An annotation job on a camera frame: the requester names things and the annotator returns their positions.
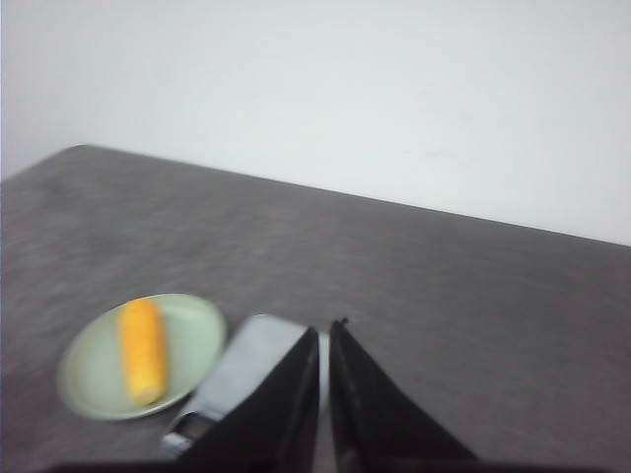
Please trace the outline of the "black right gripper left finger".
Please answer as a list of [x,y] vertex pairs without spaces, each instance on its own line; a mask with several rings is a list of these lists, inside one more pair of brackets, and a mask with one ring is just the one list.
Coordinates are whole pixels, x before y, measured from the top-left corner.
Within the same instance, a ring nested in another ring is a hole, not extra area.
[[179,460],[181,472],[310,472],[319,415],[319,340],[308,328],[255,392]]

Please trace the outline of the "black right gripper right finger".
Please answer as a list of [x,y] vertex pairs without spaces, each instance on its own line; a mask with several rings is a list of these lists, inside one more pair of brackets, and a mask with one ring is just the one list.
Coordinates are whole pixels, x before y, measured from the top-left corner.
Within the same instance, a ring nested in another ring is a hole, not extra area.
[[347,328],[329,334],[329,398],[340,472],[472,472],[479,458],[418,407]]

